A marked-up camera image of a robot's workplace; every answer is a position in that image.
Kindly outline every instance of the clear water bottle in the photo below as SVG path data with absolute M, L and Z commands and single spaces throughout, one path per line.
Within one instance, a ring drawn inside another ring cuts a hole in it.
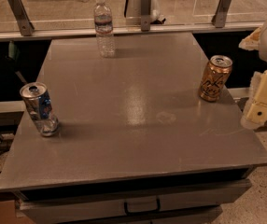
M 96 0 L 94 23 L 100 54 L 103 57 L 114 57 L 115 41 L 112 11 L 110 7 L 105 4 L 105 0 Z

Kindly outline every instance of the black handle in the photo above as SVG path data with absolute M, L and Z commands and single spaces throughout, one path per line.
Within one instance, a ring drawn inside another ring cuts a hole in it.
M 128 216 L 132 216 L 132 215 L 142 215 L 142 214 L 151 214 L 151 213 L 157 213 L 157 212 L 160 212 L 161 210 L 161 202 L 160 202 L 160 199 L 157 198 L 156 199 L 156 208 L 153 209 L 153 210 L 149 210 L 149 211 L 142 211 L 142 212 L 130 212 L 128 210 L 128 204 L 125 202 L 124 203 L 124 211 L 126 213 L 126 215 Z

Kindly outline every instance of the concrete floor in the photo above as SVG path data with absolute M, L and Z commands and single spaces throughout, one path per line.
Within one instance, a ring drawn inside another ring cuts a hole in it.
M 36 30 L 92 28 L 94 0 L 23 0 Z M 218 0 L 159 0 L 165 25 L 209 24 Z M 125 0 L 107 0 L 117 27 L 126 25 Z M 232 0 L 227 22 L 265 21 L 267 0 Z M 16 31 L 14 17 L 6 0 L 0 0 L 0 32 Z M 257 133 L 267 149 L 267 132 Z M 235 203 L 223 204 L 223 214 L 212 224 L 267 224 L 267 167 L 250 177 L 253 187 Z

